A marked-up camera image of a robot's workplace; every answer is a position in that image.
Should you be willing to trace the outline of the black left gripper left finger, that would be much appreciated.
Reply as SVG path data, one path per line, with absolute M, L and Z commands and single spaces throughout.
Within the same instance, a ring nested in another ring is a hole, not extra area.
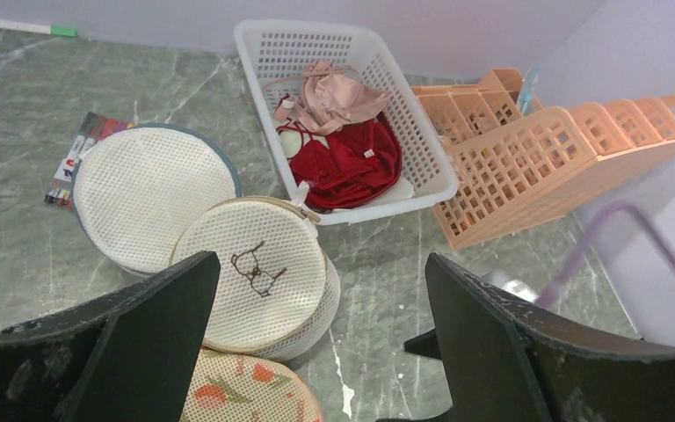
M 203 251 L 0 331 L 0 421 L 177 421 L 221 263 Z

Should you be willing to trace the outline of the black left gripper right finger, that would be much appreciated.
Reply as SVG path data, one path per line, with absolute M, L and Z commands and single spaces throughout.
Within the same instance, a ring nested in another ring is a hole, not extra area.
M 539 308 L 431 254 L 433 328 L 408 353 L 440 360 L 444 421 L 675 421 L 675 347 Z

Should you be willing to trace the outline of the beige-trimmed mesh laundry bag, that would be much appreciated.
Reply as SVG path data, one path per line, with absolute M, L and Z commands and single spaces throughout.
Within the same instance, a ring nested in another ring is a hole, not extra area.
M 303 205 L 252 195 L 209 208 L 183 232 L 172 264 L 212 251 L 221 266 L 204 346 L 286 361 L 316 344 L 340 299 L 320 221 Z

